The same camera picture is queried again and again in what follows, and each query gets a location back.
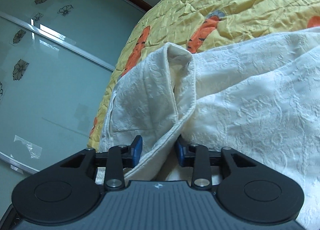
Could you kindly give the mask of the white embossed pants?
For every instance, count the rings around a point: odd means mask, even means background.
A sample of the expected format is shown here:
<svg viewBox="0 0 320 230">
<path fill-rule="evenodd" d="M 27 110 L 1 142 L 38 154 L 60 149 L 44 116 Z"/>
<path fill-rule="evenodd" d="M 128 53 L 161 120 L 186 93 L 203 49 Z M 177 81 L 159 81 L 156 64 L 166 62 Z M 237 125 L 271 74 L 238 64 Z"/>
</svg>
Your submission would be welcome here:
<svg viewBox="0 0 320 230">
<path fill-rule="evenodd" d="M 125 180 L 182 171 L 169 156 L 182 136 L 212 150 L 229 146 L 295 180 L 298 222 L 319 229 L 319 28 L 274 33 L 192 54 L 172 43 L 116 83 L 98 149 L 143 138 Z"/>
</svg>

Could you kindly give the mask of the glass wardrobe sliding door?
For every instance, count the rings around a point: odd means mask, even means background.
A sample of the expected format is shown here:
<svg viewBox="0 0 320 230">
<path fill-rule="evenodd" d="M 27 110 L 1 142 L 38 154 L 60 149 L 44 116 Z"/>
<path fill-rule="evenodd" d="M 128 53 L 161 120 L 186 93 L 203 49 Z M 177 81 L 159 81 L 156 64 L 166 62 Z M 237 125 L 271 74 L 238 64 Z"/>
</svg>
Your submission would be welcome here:
<svg viewBox="0 0 320 230">
<path fill-rule="evenodd" d="M 1 158 L 35 173 L 85 148 L 143 15 L 127 0 L 1 0 Z"/>
</svg>

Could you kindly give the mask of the yellow floral quilt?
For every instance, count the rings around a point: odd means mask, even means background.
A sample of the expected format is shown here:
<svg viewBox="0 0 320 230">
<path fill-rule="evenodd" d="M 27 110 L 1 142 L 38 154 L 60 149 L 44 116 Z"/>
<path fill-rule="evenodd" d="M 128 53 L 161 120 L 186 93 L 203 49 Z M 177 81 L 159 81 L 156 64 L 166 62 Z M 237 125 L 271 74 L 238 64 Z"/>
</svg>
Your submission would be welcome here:
<svg viewBox="0 0 320 230">
<path fill-rule="evenodd" d="M 192 53 L 278 32 L 319 25 L 319 0 L 161 0 L 136 24 L 118 55 L 104 92 L 88 147 L 98 148 L 116 82 L 167 42 Z"/>
</svg>

